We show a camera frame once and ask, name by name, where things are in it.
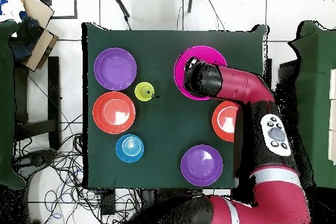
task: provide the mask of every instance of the green cloth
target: green cloth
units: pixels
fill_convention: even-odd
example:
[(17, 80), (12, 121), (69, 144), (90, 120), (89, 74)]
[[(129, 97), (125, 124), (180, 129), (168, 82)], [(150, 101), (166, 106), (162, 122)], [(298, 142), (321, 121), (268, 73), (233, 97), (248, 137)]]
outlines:
[(12, 170), (14, 144), (14, 57), (9, 38), (20, 29), (12, 20), (0, 23), (0, 185), (23, 189), (26, 182)]
[(336, 188), (336, 166), (328, 160), (330, 73), (336, 68), (336, 31), (305, 21), (298, 40), (291, 42), (301, 56), (295, 88), (299, 133), (319, 187)]
[[(221, 176), (209, 187), (233, 187), (233, 143), (220, 139), (211, 125), (212, 114), (221, 102), (185, 97), (175, 85), (173, 68), (185, 49), (207, 45), (221, 52), (230, 67), (262, 74), (266, 32), (264, 25), (253, 32), (181, 32), (111, 31), (88, 23), (88, 186), (194, 188), (182, 176), (180, 161), (190, 147), (207, 144), (216, 148), (223, 160)], [(121, 91), (135, 104), (135, 122), (119, 135), (99, 130), (92, 117), (95, 100), (108, 92), (95, 78), (94, 63), (110, 47), (129, 51), (137, 65), (135, 81)], [(155, 89), (154, 98), (148, 102), (139, 101), (134, 94), (135, 86), (142, 81), (150, 82)], [(144, 155), (133, 164), (122, 162), (115, 150), (117, 140), (129, 133), (144, 142)]]

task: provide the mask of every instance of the purple plate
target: purple plate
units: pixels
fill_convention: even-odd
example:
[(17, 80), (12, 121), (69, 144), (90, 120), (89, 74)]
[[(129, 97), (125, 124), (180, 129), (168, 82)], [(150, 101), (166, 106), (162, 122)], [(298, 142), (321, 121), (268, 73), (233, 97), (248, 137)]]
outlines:
[(109, 48), (102, 51), (94, 62), (94, 75), (101, 86), (120, 91), (128, 88), (137, 74), (137, 64), (126, 50)]
[(214, 183), (222, 173), (223, 161), (219, 152), (211, 146), (193, 146), (181, 161), (183, 177), (192, 185), (206, 187)]

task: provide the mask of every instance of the dark green table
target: dark green table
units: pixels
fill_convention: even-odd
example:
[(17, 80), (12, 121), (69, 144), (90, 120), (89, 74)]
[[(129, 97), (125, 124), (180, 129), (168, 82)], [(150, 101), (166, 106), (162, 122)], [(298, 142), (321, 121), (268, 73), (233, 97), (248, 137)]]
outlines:
[[(266, 31), (263, 25), (251, 32), (111, 31), (87, 23), (88, 187), (192, 188), (180, 172), (180, 161), (198, 144), (213, 146), (222, 156), (222, 175), (210, 187), (233, 187), (233, 143), (217, 137), (211, 126), (220, 101), (185, 97), (174, 83), (173, 67), (183, 50), (207, 45), (221, 52), (230, 67), (262, 74)], [(108, 92), (95, 78), (95, 59), (110, 47), (129, 51), (138, 68), (133, 84), (122, 91), (135, 104), (135, 122), (119, 135), (99, 130), (92, 117), (95, 100)], [(134, 94), (142, 81), (155, 89), (155, 97), (148, 102), (140, 102)], [(128, 133), (144, 142), (144, 155), (133, 164), (122, 162), (115, 150), (117, 140)]]

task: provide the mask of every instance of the floor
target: floor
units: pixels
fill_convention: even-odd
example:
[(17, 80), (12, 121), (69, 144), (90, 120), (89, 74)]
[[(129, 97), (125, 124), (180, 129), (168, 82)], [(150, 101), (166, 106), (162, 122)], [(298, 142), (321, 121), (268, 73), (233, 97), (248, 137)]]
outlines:
[[(122, 0), (131, 17), (129, 24), (132, 30), (182, 30), (182, 13), (177, 23), (181, 0)], [(249, 31), (256, 24), (267, 24), (270, 27), (267, 42), (268, 58), (273, 59), (272, 88), (278, 77), (279, 64), (296, 58), (294, 51), (287, 44), (295, 39), (297, 26), (303, 20), (317, 20), (324, 27), (336, 27), (336, 0), (211, 0), (225, 30)], [(73, 16), (74, 0), (52, 0), (55, 16)], [(187, 13), (188, 0), (184, 0), (184, 30), (221, 30), (216, 16), (208, 0), (194, 0), (192, 12)], [(81, 23), (94, 22), (111, 30), (126, 30), (122, 12), (114, 0), (77, 0), (77, 19), (53, 19), (47, 29), (59, 36), (59, 41), (51, 52), (51, 56), (60, 58), (61, 107), (66, 117), (62, 117), (62, 127), (83, 113), (82, 107), (82, 52)], [(40, 70), (30, 72), (34, 81), (47, 91), (47, 63)], [(47, 119), (47, 98), (30, 81), (28, 86), (28, 112), (31, 122)], [(82, 132), (82, 117), (72, 124), (74, 133)], [(62, 132), (69, 136), (70, 128)], [(33, 138), (28, 150), (48, 148), (47, 135)], [(63, 150), (71, 150), (71, 143), (63, 146)], [(29, 202), (32, 219), (44, 222), (50, 216), (54, 196), (49, 190), (59, 190), (60, 178), (52, 168), (37, 173), (30, 186)], [(215, 190), (215, 194), (228, 194), (223, 189)], [(125, 189), (118, 189), (117, 195), (126, 194)], [(126, 198), (120, 198), (118, 205), (124, 206)], [(54, 212), (62, 215), (51, 217), (47, 224), (100, 224), (90, 210), (76, 207), (71, 199), (63, 199)]]

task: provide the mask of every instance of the yellow cup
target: yellow cup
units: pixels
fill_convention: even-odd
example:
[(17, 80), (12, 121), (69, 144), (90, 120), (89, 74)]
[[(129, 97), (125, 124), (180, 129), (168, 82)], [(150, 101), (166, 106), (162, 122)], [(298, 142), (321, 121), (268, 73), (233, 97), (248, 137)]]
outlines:
[(151, 83), (141, 82), (135, 87), (135, 96), (140, 101), (149, 101), (154, 96), (154, 88)]

